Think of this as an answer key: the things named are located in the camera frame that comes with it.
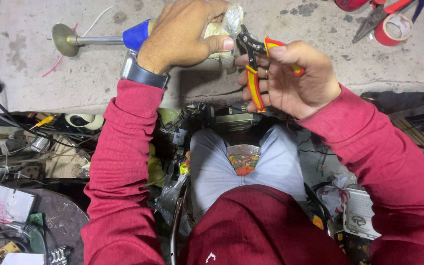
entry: watch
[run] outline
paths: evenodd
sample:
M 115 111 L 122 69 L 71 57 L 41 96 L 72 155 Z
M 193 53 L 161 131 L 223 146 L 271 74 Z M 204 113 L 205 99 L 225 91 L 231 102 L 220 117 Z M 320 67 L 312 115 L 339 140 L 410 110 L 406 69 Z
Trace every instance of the watch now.
M 168 82 L 168 75 L 157 75 L 141 68 L 137 64 L 137 52 L 128 50 L 122 66 L 121 80 L 127 79 L 137 83 L 159 87 L 165 89 Z

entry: workbench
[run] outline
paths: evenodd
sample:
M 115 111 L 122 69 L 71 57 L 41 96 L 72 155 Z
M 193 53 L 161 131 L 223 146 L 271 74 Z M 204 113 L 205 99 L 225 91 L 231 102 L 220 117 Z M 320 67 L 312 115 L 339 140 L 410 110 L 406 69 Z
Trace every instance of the workbench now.
M 357 94 L 366 91 L 424 92 L 424 10 L 407 41 L 386 47 L 369 36 L 352 44 L 369 4 L 348 13 L 331 0 L 241 0 L 248 30 L 260 38 L 283 42 L 304 40 L 328 54 L 338 80 Z M 124 30 L 160 15 L 162 0 L 1 0 L 0 100 L 9 111 L 101 114 L 116 96 L 126 48 L 122 45 L 81 47 L 76 57 L 58 60 L 51 28 L 56 23 L 82 35 L 104 9 L 113 6 L 88 36 L 121 36 Z M 411 17 L 416 3 L 403 13 Z M 238 71 L 194 71 L 181 75 L 180 94 L 168 100 L 229 103 L 241 99 Z

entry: maroon shirt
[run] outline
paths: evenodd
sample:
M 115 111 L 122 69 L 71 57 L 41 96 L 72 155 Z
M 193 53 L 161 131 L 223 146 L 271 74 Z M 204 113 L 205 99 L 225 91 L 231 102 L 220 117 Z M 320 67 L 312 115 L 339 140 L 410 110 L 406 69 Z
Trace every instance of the maroon shirt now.
M 148 142 L 164 90 L 121 80 L 107 107 L 85 192 L 85 264 L 164 264 L 147 207 Z M 372 264 L 424 264 L 424 155 L 389 118 L 342 87 L 298 121 L 321 136 L 374 202 Z M 349 264 L 293 198 L 262 186 L 222 194 L 192 230 L 180 264 Z

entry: fingernail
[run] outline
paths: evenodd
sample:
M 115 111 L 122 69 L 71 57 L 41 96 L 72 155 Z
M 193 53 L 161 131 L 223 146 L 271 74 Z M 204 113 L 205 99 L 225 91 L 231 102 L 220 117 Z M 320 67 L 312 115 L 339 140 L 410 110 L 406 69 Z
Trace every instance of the fingernail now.
M 223 41 L 223 49 L 225 51 L 232 50 L 234 45 L 235 45 L 235 42 L 230 38 L 227 38 Z
M 269 49 L 269 52 L 276 55 L 281 55 L 286 52 L 286 46 L 273 47 Z

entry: red tape roll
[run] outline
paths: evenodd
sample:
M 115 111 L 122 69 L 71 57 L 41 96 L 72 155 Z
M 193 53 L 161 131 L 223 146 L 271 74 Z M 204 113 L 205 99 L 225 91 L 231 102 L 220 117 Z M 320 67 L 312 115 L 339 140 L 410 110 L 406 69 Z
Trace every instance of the red tape roll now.
M 387 32 L 387 23 L 396 25 L 401 32 L 400 38 Z M 384 19 L 374 30 L 375 39 L 382 45 L 395 46 L 410 38 L 413 31 L 412 20 L 403 14 L 392 14 Z

